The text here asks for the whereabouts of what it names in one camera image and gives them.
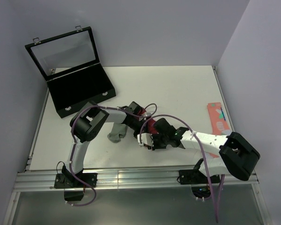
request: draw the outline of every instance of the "box lid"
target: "box lid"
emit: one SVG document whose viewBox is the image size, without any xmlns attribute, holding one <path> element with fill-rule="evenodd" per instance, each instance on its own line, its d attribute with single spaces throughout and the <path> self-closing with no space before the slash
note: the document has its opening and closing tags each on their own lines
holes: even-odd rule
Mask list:
<svg viewBox="0 0 281 225">
<path fill-rule="evenodd" d="M 100 62 L 91 27 L 37 40 L 25 46 L 46 81 Z M 56 71 L 56 68 L 69 68 Z"/>
</svg>

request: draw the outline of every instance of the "black mounting bracket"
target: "black mounting bracket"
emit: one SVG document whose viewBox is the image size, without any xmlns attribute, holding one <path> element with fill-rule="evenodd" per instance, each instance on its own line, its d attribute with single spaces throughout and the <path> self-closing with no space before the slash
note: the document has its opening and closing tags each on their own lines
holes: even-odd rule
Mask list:
<svg viewBox="0 0 281 225">
<path fill-rule="evenodd" d="M 179 170 L 180 184 L 207 184 L 207 177 L 202 174 L 199 169 L 203 159 L 200 159 L 192 170 Z M 220 183 L 220 176 L 214 175 L 210 177 L 211 183 Z"/>
<path fill-rule="evenodd" d="M 83 180 L 84 182 L 91 185 L 93 188 L 96 187 L 97 184 L 97 173 L 82 173 L 79 177 L 79 179 Z M 55 189 L 65 189 L 65 188 L 84 188 L 84 184 L 77 182 L 75 187 L 71 185 L 71 183 L 68 182 L 66 177 L 62 173 L 56 174 L 55 177 L 55 183 L 54 183 Z"/>
</svg>

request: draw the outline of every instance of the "cable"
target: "cable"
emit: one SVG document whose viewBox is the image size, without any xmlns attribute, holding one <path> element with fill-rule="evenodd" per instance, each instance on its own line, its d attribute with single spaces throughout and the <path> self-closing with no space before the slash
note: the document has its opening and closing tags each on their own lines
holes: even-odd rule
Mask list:
<svg viewBox="0 0 281 225">
<path fill-rule="evenodd" d="M 74 152 L 75 152 L 76 145 L 77 145 L 77 139 L 76 139 L 76 137 L 75 137 L 75 135 L 74 135 L 74 129 L 75 129 L 75 126 L 76 126 L 76 124 L 77 124 L 77 121 L 78 121 L 78 119 L 81 117 L 81 115 L 84 114 L 84 113 L 85 113 L 87 110 L 89 110 L 89 109 L 92 109 L 92 108 L 101 108 L 101 109 L 111 109 L 111 110 L 122 111 L 122 112 L 124 112 L 124 113 L 126 113 L 126 114 L 128 114 L 128 115 L 132 115 L 132 116 L 137 117 L 137 118 L 151 118 L 151 116 L 154 115 L 154 114 L 157 112 L 157 105 L 156 105 L 155 103 L 151 103 L 151 104 L 147 105 L 147 107 L 149 107 L 149 106 L 151 106 L 151 105 L 154 105 L 154 106 L 155 106 L 155 110 L 154 110 L 154 112 L 153 112 L 152 114 L 150 114 L 149 116 L 138 116 L 138 115 L 135 115 L 135 114 L 133 114 L 133 113 L 131 113 L 131 112 L 128 112 L 128 111 L 126 111 L 126 110 L 124 110 L 124 109 L 121 109 L 121 108 L 119 108 L 119 107 L 118 107 L 118 108 L 114 108 L 114 107 L 107 107 L 107 106 L 105 107 L 105 106 L 100 106 L 100 105 L 92 105 L 92 106 L 90 106 L 90 107 L 87 107 L 87 108 L 85 108 L 84 110 L 82 110 L 82 111 L 78 114 L 77 118 L 76 118 L 76 119 L 74 120 L 74 122 L 73 122 L 72 129 L 71 129 L 71 134 L 72 134 L 72 137 L 73 137 L 73 139 L 74 139 L 74 144 L 73 144 L 73 148 L 72 148 L 71 156 L 70 156 L 70 163 L 69 163 L 69 165 L 70 165 L 70 172 L 71 172 L 72 176 L 73 176 L 76 180 L 78 180 L 80 183 L 82 183 L 82 184 L 84 184 L 85 186 L 87 186 L 87 187 L 89 187 L 90 189 L 92 189 L 92 191 L 94 192 L 94 197 L 93 197 L 92 200 L 90 200 L 89 202 L 84 203 L 84 204 L 74 204 L 74 203 L 67 202 L 68 204 L 70 204 L 70 205 L 72 205 L 72 206 L 85 206 L 85 205 L 89 205 L 89 204 L 91 204 L 91 203 L 95 200 L 95 198 L 96 198 L 96 196 L 97 196 L 96 190 L 95 190 L 91 185 L 89 185 L 88 183 L 86 183 L 86 182 L 84 182 L 83 180 L 79 179 L 79 178 L 75 175 L 75 173 L 73 172 L 73 169 L 72 169 L 72 163 L 71 163 L 71 162 L 72 162 L 72 160 L 73 160 Z"/>
<path fill-rule="evenodd" d="M 60 163 L 63 163 L 63 164 L 65 165 L 65 163 L 64 163 L 63 161 L 59 161 L 59 162 L 57 163 L 57 165 L 56 165 L 56 174 L 58 174 L 57 167 L 58 167 L 58 165 L 59 165 Z"/>
<path fill-rule="evenodd" d="M 162 116 L 163 116 L 163 117 L 171 117 L 171 118 L 174 118 L 174 119 L 180 121 L 180 122 L 183 123 L 191 132 L 193 132 L 192 129 L 190 128 L 190 126 L 189 126 L 187 123 L 185 123 L 183 120 L 179 119 L 178 117 L 171 116 L 171 115 L 167 115 L 167 114 L 160 114 L 160 115 L 157 115 L 157 116 L 152 116 L 151 118 L 147 119 L 147 120 L 143 123 L 143 125 L 142 125 L 142 127 L 141 127 L 141 129 L 140 129 L 140 144 L 141 144 L 141 133 L 142 133 L 142 131 L 143 131 L 145 125 L 148 123 L 148 121 L 150 121 L 150 120 L 153 119 L 153 118 L 162 117 Z M 201 141 L 199 140 L 199 138 L 197 137 L 197 135 L 194 133 L 193 136 L 194 136 L 194 138 L 198 141 L 198 144 L 199 144 L 200 149 L 201 149 L 201 153 L 202 153 L 203 161 L 204 161 L 204 166 L 205 166 L 205 168 L 206 168 L 206 176 L 207 176 L 208 184 L 209 184 L 209 186 L 210 186 L 210 196 L 211 196 L 211 198 L 212 198 L 212 202 L 213 202 L 213 205 L 214 205 L 215 220 L 216 220 L 216 222 L 218 223 L 218 222 L 219 222 L 219 216 L 218 216 L 218 210 L 217 210 L 217 205 L 218 205 L 218 204 L 215 202 L 214 189 L 213 189 L 213 187 L 212 187 L 212 183 L 211 183 L 211 179 L 210 179 L 210 175 L 209 175 L 209 170 L 208 170 L 208 166 L 207 166 L 207 160 L 206 160 L 205 152 L 204 152 L 202 143 L 201 143 Z"/>
</svg>

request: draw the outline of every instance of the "gray sock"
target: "gray sock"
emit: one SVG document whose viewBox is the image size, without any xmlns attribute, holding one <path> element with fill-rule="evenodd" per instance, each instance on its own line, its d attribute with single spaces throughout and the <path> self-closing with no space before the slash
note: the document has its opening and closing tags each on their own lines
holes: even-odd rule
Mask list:
<svg viewBox="0 0 281 225">
<path fill-rule="evenodd" d="M 125 124 L 114 123 L 111 132 L 107 135 L 107 138 L 113 143 L 120 142 L 121 138 L 126 136 L 127 127 L 128 126 Z"/>
</svg>

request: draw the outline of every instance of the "zip tie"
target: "zip tie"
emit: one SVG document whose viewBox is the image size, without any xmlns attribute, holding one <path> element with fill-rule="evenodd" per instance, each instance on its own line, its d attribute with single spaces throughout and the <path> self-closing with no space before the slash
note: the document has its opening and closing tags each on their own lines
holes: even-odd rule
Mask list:
<svg viewBox="0 0 281 225">
<path fill-rule="evenodd" d="M 197 131 L 192 131 L 192 137 L 191 137 L 191 140 L 193 139 L 193 137 L 195 137 L 195 135 L 197 134 Z"/>
</svg>

